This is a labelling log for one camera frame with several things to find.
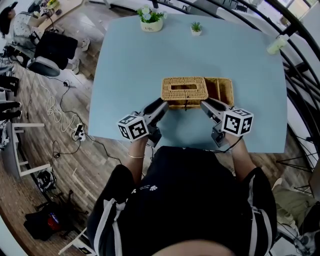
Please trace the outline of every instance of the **white bracelet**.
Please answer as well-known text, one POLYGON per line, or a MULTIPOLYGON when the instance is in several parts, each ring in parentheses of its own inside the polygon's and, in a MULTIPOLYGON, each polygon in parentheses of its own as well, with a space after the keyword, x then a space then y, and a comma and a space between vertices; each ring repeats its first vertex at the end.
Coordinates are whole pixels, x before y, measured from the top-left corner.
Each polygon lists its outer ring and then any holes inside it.
POLYGON ((135 159, 142 159, 142 158, 145 158, 145 156, 132 156, 130 154, 128 154, 129 157, 131 158, 135 158, 135 159))

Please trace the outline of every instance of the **black t-shirt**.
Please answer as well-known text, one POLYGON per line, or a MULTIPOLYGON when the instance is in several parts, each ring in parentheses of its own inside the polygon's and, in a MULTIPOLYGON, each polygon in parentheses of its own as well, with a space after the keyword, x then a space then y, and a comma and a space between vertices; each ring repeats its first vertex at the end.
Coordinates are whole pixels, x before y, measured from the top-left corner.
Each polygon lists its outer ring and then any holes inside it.
MULTIPOLYGON (((151 256, 187 240, 215 241, 236 255, 248 255, 252 208, 248 203, 253 179, 253 207, 263 209, 270 221, 272 242, 277 229, 276 204, 267 177, 254 169, 241 183, 209 151, 161 147, 138 187, 131 172, 118 165, 88 219, 87 233, 93 246, 104 200, 126 202, 117 220, 124 256, 151 256)), ((110 212, 100 238, 99 255, 115 255, 110 212)), ((262 214, 255 214, 255 255, 265 255, 268 233, 262 214)))

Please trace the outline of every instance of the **white cable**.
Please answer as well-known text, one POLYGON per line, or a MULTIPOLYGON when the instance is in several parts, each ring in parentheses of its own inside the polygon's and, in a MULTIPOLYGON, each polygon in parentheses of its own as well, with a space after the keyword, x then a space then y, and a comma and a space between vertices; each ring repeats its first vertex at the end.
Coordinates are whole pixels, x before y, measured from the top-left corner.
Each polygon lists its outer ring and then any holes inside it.
POLYGON ((48 116, 51 116, 53 115, 53 118, 54 118, 54 121, 56 123, 61 123, 61 126, 60 126, 60 129, 61 131, 64 133, 65 131, 67 131, 68 129, 71 129, 72 131, 74 131, 76 128, 72 128, 71 126, 74 124, 74 122, 76 121, 76 118, 78 117, 78 125, 81 124, 80 122, 80 118, 77 114, 73 114, 73 116, 71 117, 70 119, 70 122, 68 124, 68 126, 63 129, 63 123, 64 123, 64 115, 63 113, 61 113, 57 108, 54 108, 53 107, 56 105, 56 99, 51 95, 51 92, 49 91, 48 88, 44 87, 42 84, 41 84, 41 81, 39 79, 39 83, 40 85, 46 89, 49 93, 49 99, 48 101, 46 102, 46 112, 47 112, 47 115, 48 116), (59 119, 56 119, 56 116, 55 114, 59 114, 60 115, 60 118, 59 119))

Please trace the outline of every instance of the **curved black railing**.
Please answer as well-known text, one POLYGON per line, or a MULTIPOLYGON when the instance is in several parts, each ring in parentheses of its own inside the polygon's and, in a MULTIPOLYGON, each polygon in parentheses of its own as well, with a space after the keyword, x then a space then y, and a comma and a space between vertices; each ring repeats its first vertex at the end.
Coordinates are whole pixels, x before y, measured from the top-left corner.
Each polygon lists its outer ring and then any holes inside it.
MULTIPOLYGON (((168 4, 167 2, 163 2, 160 0, 149 0, 153 3, 153 7, 158 8, 159 4, 164 5, 170 8, 173 8, 177 11, 180 11, 184 14, 191 14, 186 9, 179 8, 177 6, 174 6, 172 4, 168 4)), ((189 2, 187 0, 176 0, 178 2, 184 3, 192 8, 195 8, 199 11, 202 11, 203 13, 217 19, 223 19, 222 17, 218 16, 215 13, 212 13, 209 10, 204 9, 203 7, 197 5, 196 3, 189 2)), ((205 0, 206 2, 209 2, 211 4, 214 4, 218 7, 223 8, 228 13, 232 14, 233 16, 237 17, 242 22, 246 23, 248 26, 255 30, 261 31, 255 24, 247 20, 244 16, 240 15, 238 12, 232 10, 229 7, 224 6, 220 2, 217 2, 215 0, 205 0)), ((294 34, 295 32, 298 32, 301 37, 305 39, 305 41, 308 43, 316 57, 318 58, 320 62, 320 48, 314 38, 310 35, 308 30, 304 27, 304 25, 282 4, 280 4, 277 0, 265 0, 268 4, 270 4, 275 10, 280 12, 289 22, 290 25, 284 29, 281 30, 275 23, 272 22, 270 18, 265 16, 263 13, 261 13, 255 6, 247 3, 244 0, 236 0, 240 4, 244 5, 251 11, 258 14, 263 20, 265 20, 279 35, 285 35, 287 34, 289 37, 294 34)), ((308 132, 311 135, 311 140, 314 143, 314 146, 316 148, 316 151, 318 152, 318 156, 320 156, 318 148, 320 147, 320 108, 318 103, 320 102, 320 81, 317 77, 315 71, 311 67, 310 63, 306 59, 306 57, 303 55, 303 53, 299 50, 299 48, 294 44, 292 40, 288 40, 288 44, 292 47, 292 49, 296 52, 296 54, 301 58, 302 63, 301 65, 294 65, 290 58, 281 51, 281 56, 283 58, 283 67, 285 70, 285 79, 287 82, 291 85, 293 88, 294 93, 296 94, 296 97, 292 97, 292 91, 287 88, 287 95, 289 99, 292 101, 293 105, 297 109, 298 113, 300 114, 308 132), (304 74, 305 71, 309 71, 312 78, 306 76, 304 74), (307 95, 310 97, 312 103, 314 106, 312 106, 301 94, 301 91, 299 89, 304 90, 307 95)))

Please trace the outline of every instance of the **white pot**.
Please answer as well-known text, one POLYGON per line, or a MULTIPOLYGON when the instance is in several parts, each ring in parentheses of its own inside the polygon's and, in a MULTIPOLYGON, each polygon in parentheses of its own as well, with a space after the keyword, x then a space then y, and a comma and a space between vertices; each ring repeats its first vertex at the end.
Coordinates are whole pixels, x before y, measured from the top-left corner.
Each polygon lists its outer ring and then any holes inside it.
POLYGON ((196 32, 196 31, 193 31, 191 27, 190 27, 190 29, 191 29, 191 33, 193 36, 200 36, 201 35, 202 30, 196 32))
POLYGON ((164 25, 164 21, 161 18, 158 21, 153 22, 153 23, 145 23, 145 22, 140 21, 140 24, 141 24, 141 29, 143 31, 158 32, 162 29, 162 27, 164 25))

